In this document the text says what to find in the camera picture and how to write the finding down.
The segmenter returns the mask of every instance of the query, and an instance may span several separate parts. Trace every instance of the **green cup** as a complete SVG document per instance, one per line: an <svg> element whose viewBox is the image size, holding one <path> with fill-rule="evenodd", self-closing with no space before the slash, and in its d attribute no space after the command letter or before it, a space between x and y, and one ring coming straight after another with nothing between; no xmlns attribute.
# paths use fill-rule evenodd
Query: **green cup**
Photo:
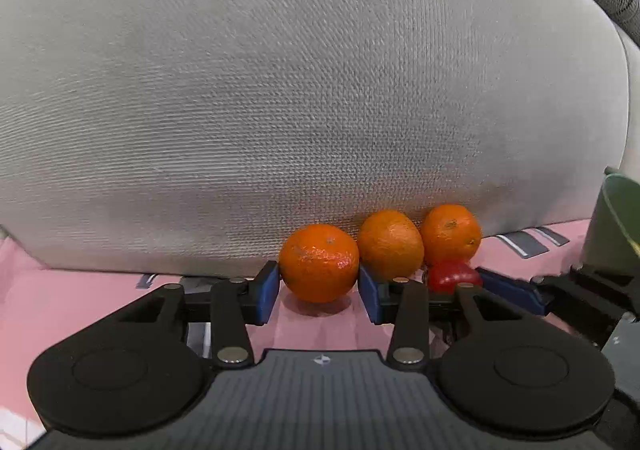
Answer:
<svg viewBox="0 0 640 450"><path fill-rule="evenodd" d="M620 173L605 177L584 239L582 263L640 274L640 185Z"/></svg>

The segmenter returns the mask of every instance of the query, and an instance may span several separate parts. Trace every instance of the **gripped orange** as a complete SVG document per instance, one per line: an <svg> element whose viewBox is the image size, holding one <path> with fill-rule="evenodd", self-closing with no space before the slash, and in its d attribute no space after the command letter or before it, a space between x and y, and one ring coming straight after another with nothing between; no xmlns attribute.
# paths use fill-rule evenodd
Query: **gripped orange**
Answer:
<svg viewBox="0 0 640 450"><path fill-rule="evenodd" d="M420 231L404 213L382 210L367 217L358 233L364 265L386 280L409 277L422 265Z"/></svg>
<svg viewBox="0 0 640 450"><path fill-rule="evenodd" d="M424 261L469 261L476 254L482 230L473 214L461 205L440 205L429 211L420 227Z"/></svg>
<svg viewBox="0 0 640 450"><path fill-rule="evenodd" d="M358 277L358 245L339 227L311 224L294 231L278 263L286 286L300 300L332 302L348 293Z"/></svg>

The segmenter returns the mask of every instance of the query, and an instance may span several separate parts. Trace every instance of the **sofa backrest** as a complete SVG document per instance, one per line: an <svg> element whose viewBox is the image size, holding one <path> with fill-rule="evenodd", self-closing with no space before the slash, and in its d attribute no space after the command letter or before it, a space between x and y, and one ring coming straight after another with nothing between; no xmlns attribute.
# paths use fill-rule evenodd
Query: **sofa backrest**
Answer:
<svg viewBox="0 0 640 450"><path fill-rule="evenodd" d="M592 0L2 0L0 224L53 267L251 274L296 227L590 216L628 123Z"/></svg>

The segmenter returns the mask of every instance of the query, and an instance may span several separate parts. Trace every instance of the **logo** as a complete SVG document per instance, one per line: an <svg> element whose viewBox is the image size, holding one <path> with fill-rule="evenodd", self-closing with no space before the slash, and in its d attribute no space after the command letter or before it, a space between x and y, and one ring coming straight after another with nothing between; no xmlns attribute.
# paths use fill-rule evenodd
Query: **logo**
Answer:
<svg viewBox="0 0 640 450"><path fill-rule="evenodd" d="M320 354L320 356L314 358L314 362L316 362L316 364L318 365L325 366L331 363L331 358L329 358L329 356L325 356L324 354Z"/></svg>

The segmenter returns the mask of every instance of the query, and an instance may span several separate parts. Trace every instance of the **gray gripper base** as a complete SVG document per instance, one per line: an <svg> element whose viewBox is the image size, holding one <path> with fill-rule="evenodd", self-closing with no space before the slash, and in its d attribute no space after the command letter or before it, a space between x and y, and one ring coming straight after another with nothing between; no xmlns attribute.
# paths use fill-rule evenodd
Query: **gray gripper base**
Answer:
<svg viewBox="0 0 640 450"><path fill-rule="evenodd" d="M452 414L424 376L374 351L270 351L223 372L186 416L154 432L86 440L49 432L34 450L605 450L591 432L557 442L491 435Z"/></svg>
<svg viewBox="0 0 640 450"><path fill-rule="evenodd" d="M640 405L640 322L618 322L602 354L613 367L616 388Z"/></svg>

